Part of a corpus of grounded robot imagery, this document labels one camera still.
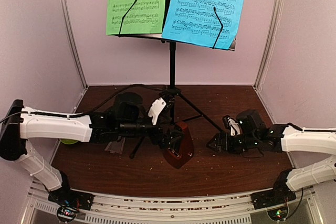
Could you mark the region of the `brown metronome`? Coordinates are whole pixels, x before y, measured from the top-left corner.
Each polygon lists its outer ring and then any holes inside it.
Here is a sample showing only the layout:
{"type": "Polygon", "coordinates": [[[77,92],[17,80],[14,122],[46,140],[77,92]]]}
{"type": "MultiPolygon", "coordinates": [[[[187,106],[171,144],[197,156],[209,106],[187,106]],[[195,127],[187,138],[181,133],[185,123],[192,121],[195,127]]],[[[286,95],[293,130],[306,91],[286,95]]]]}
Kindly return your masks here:
{"type": "Polygon", "coordinates": [[[163,151],[164,159],[174,168],[180,169],[194,155],[194,144],[188,125],[179,121],[174,125],[174,131],[177,132],[177,140],[172,142],[168,148],[163,151]]]}

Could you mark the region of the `clear metronome cover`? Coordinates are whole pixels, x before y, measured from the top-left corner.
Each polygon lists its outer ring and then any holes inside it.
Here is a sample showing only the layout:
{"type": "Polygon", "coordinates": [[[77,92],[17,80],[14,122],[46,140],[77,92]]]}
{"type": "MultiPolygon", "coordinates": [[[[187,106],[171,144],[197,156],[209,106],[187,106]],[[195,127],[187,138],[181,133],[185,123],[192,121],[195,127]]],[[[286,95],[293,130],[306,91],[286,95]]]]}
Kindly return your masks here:
{"type": "Polygon", "coordinates": [[[104,149],[105,151],[112,154],[122,154],[124,149],[125,140],[110,142],[104,149]]]}

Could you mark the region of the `blue sheet music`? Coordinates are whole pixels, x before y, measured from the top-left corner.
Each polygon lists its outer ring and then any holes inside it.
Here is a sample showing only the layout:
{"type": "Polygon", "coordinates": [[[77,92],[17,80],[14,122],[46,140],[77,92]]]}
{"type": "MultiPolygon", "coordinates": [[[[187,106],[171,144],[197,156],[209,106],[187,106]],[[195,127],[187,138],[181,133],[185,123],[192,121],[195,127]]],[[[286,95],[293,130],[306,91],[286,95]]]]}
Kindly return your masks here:
{"type": "Polygon", "coordinates": [[[237,33],[244,0],[170,0],[162,38],[227,50],[237,33]]]}

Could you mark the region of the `green sheet music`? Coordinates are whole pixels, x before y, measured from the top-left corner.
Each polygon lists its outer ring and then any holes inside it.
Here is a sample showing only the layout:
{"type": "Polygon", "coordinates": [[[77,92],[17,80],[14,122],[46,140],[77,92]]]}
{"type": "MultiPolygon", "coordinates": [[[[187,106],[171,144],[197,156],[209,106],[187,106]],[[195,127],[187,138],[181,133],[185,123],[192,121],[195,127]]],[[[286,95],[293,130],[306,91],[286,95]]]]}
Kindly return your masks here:
{"type": "Polygon", "coordinates": [[[160,34],[165,0],[108,0],[106,35],[160,34]]]}

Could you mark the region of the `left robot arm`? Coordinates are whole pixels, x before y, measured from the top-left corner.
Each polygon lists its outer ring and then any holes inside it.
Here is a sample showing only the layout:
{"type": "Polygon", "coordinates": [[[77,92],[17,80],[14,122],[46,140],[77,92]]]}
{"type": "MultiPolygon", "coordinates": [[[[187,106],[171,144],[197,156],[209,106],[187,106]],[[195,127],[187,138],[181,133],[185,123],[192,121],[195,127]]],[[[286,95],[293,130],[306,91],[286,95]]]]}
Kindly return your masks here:
{"type": "Polygon", "coordinates": [[[108,143],[123,137],[148,137],[154,145],[168,149],[184,138],[178,126],[163,130],[160,123],[174,103],[169,95],[156,99],[146,110],[143,99],[134,92],[115,96],[105,112],[66,114],[35,110],[15,100],[1,120],[1,158],[21,163],[31,176],[42,182],[51,198],[69,206],[78,201],[67,175],[46,164],[30,138],[57,138],[82,143],[108,143]]]}

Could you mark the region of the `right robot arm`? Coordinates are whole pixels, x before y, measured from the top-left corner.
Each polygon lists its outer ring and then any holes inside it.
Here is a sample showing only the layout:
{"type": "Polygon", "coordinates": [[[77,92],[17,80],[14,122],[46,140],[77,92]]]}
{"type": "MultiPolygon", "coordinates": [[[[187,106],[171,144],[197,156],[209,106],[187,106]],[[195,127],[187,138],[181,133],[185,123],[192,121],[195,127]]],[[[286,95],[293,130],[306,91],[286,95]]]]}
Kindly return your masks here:
{"type": "Polygon", "coordinates": [[[235,119],[226,115],[223,123],[227,132],[221,131],[206,144],[218,153],[242,154],[250,149],[259,152],[312,152],[329,157],[299,169],[288,169],[278,176],[269,199],[279,204],[289,196],[308,186],[335,179],[335,129],[312,129],[293,123],[273,124],[266,127],[256,110],[246,110],[235,119]]]}

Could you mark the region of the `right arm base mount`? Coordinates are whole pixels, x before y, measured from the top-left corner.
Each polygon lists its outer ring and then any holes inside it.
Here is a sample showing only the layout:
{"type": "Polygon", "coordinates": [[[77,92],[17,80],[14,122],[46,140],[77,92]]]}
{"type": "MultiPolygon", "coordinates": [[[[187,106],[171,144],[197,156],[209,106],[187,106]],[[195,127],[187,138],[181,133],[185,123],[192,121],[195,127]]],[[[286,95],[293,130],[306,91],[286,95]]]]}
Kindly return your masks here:
{"type": "Polygon", "coordinates": [[[274,190],[251,194],[254,209],[266,209],[272,221],[281,222],[289,217],[289,202],[296,199],[296,193],[277,193],[274,190]]]}

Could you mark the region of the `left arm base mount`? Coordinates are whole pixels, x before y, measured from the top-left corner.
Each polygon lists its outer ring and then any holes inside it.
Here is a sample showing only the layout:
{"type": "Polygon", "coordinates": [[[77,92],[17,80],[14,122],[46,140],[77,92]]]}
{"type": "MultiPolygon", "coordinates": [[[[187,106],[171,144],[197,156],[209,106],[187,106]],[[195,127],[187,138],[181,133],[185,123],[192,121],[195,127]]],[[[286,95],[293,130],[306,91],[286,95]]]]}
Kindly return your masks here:
{"type": "Polygon", "coordinates": [[[78,217],[81,210],[91,209],[94,195],[75,190],[71,190],[68,194],[49,191],[48,200],[59,206],[56,210],[58,220],[62,223],[69,223],[78,217]]]}

